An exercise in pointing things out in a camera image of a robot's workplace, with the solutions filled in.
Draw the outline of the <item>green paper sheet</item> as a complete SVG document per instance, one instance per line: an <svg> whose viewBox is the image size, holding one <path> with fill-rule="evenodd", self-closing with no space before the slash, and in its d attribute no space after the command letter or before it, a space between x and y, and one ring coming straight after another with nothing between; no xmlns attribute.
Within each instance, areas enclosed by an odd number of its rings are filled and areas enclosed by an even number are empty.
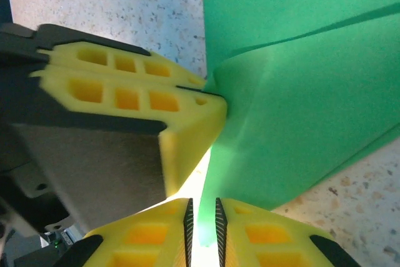
<svg viewBox="0 0 400 267"><path fill-rule="evenodd" d="M227 102L197 219L274 209L400 136L400 0L203 0L208 81Z"/></svg>

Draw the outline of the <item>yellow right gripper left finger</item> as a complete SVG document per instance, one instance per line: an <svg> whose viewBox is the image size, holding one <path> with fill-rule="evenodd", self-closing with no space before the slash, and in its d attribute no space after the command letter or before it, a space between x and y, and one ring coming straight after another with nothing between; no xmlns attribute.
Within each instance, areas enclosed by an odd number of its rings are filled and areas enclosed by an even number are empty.
<svg viewBox="0 0 400 267"><path fill-rule="evenodd" d="M191 267L194 213L179 198L90 231L59 267Z"/></svg>

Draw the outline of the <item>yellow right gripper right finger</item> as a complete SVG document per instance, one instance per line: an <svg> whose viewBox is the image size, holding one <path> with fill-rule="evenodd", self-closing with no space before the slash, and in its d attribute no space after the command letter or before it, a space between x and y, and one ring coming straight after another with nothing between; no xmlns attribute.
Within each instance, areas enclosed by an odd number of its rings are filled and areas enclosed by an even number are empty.
<svg viewBox="0 0 400 267"><path fill-rule="evenodd" d="M320 228L235 199L216 198L219 267L359 267Z"/></svg>

